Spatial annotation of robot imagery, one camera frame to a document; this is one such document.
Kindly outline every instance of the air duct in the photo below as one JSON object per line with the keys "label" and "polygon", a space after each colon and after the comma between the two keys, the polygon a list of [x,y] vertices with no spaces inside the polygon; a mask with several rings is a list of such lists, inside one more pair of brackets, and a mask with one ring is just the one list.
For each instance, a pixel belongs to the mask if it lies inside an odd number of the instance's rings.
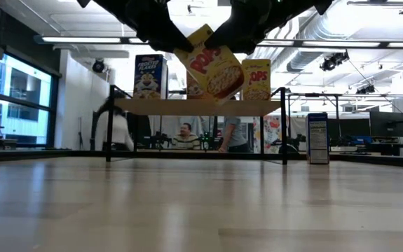
{"label": "air duct", "polygon": [[[361,22],[350,15],[350,8],[345,0],[336,0],[323,16],[315,14],[295,39],[300,40],[327,40],[348,39],[361,27]],[[321,56],[323,52],[305,52],[297,48],[285,48],[271,66],[272,71],[301,72],[308,64]]]}

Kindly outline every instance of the yellow cereal box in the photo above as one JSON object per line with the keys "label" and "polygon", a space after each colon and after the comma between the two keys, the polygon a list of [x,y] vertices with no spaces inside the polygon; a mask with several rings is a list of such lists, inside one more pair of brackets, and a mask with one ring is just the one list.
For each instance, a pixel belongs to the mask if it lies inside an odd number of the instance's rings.
{"label": "yellow cereal box", "polygon": [[187,53],[176,49],[175,55],[198,82],[205,93],[222,104],[239,92],[250,76],[226,46],[207,49],[204,42],[213,33],[205,24],[187,39],[195,50]]}
{"label": "yellow cereal box", "polygon": [[271,99],[271,61],[269,59],[244,59],[242,65],[250,75],[250,82],[243,87],[243,99]]}
{"label": "yellow cereal box", "polygon": [[204,92],[198,82],[187,72],[187,99],[213,99],[212,95]]}

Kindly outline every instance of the ceiling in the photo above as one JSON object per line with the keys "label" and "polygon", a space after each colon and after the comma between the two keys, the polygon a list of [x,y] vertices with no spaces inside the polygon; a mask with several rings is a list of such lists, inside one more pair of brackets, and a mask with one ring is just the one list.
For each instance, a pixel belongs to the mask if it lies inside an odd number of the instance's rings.
{"label": "ceiling", "polygon": [[[352,30],[348,39],[360,40],[402,40],[403,15],[399,9],[378,7],[347,6],[345,0],[340,2],[340,8],[328,12],[328,28],[335,31]],[[195,6],[189,14],[187,5]],[[230,14],[230,7],[217,6],[217,0],[171,0],[169,2],[170,16],[176,26],[185,35],[208,23],[216,29]],[[76,0],[0,0],[0,7],[8,14],[25,23],[39,34],[46,36],[135,36],[135,32],[122,25],[116,18],[91,1],[82,9]],[[296,27],[303,27],[306,20],[314,14],[314,10],[296,17]],[[292,39],[296,32],[283,32],[279,29],[271,32],[271,36],[285,36]],[[134,71],[133,59],[135,55],[156,53],[147,45],[73,45],[69,49],[84,52],[98,50],[127,50],[129,59],[111,59],[109,64],[120,76],[116,80],[125,80],[123,87],[132,85],[128,77]],[[277,56],[282,48],[265,48],[257,50],[251,57],[268,57],[268,54]],[[330,72],[323,72],[319,65],[322,57],[317,58],[300,73],[287,73],[285,64],[272,74],[272,86],[291,86],[294,92],[303,92],[308,88],[313,91],[344,92],[348,88],[355,88],[364,81],[362,74],[375,81],[381,87],[391,82],[393,75],[403,70],[403,50],[349,50],[350,62],[339,66]],[[170,58],[169,69],[174,76],[170,88],[184,87],[185,70],[179,61]],[[85,58],[90,63],[93,59]]]}

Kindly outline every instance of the cereal box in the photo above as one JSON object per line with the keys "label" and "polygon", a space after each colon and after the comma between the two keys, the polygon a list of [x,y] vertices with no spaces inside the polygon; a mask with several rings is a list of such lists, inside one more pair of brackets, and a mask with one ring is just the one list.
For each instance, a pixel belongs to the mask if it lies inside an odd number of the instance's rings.
{"label": "cereal box", "polygon": [[133,99],[165,99],[167,61],[162,55],[137,55]]}
{"label": "cereal box", "polygon": [[243,99],[271,99],[271,61],[269,59],[244,59],[242,65],[250,74],[250,82],[243,87]]}
{"label": "cereal box", "polygon": [[212,95],[204,92],[198,82],[187,72],[187,99],[213,99]]}
{"label": "cereal box", "polygon": [[207,49],[204,42],[213,33],[205,24],[187,39],[195,48],[187,53],[176,49],[175,55],[205,93],[222,104],[239,92],[250,76],[226,46]]}

